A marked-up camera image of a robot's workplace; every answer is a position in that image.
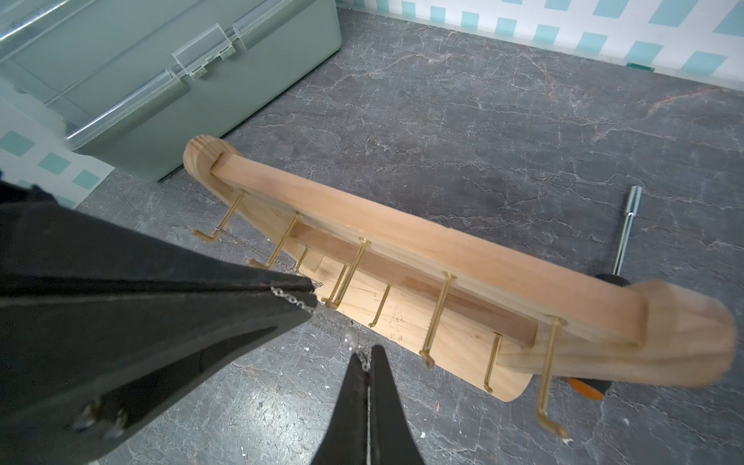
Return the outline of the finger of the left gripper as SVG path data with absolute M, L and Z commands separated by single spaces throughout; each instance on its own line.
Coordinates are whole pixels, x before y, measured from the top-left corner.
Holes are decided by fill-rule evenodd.
M 305 277 L 221 262 L 1 184 L 4 296 L 269 292 L 313 294 Z
M 236 358 L 306 322 L 269 291 L 1 303 L 1 460 L 107 455 Z

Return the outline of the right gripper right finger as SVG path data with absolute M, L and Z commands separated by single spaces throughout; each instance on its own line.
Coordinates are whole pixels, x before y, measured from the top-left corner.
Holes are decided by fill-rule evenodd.
M 370 463 L 424 464 L 411 434 L 383 346 L 371 349 L 369 380 Z

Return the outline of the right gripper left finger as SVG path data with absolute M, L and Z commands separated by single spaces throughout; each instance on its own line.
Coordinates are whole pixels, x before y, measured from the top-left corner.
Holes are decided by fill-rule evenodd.
M 325 437 L 311 462 L 366 464 L 368 377 L 357 354 L 350 358 Z

